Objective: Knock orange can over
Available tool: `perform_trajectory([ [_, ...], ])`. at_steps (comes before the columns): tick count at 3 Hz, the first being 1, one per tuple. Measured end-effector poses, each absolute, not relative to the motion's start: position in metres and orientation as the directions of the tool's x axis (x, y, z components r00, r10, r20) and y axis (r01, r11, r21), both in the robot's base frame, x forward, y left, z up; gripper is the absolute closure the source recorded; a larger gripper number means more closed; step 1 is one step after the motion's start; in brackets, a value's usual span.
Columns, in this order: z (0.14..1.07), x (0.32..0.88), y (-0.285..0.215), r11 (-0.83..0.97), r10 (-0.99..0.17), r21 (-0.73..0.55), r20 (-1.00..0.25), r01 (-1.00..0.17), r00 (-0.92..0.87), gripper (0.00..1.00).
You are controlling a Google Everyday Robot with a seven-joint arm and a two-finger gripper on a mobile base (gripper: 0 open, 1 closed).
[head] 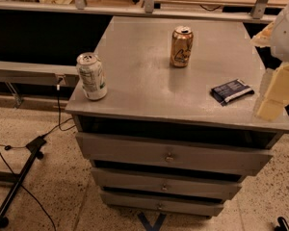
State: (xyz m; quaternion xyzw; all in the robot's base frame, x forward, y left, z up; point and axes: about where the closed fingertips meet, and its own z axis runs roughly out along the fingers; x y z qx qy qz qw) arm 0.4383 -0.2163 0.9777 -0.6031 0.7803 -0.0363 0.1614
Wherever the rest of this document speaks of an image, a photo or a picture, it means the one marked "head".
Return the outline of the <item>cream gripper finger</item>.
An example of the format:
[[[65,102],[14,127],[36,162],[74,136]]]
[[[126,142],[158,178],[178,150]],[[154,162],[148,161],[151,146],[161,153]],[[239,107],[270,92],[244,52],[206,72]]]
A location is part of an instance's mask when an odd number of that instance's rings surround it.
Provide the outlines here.
[[[272,72],[256,115],[272,121],[282,114],[287,105],[289,105],[289,63],[283,62]]]
[[[274,22],[268,24],[261,32],[252,37],[250,40],[251,44],[260,48],[270,47],[274,26]]]

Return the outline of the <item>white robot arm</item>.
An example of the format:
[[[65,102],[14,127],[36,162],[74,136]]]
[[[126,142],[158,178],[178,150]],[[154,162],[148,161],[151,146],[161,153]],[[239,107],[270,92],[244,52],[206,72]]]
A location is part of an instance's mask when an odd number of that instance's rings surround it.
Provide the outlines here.
[[[271,55],[281,60],[256,112],[258,117],[272,121],[289,105],[289,4],[250,42],[260,48],[269,47]]]

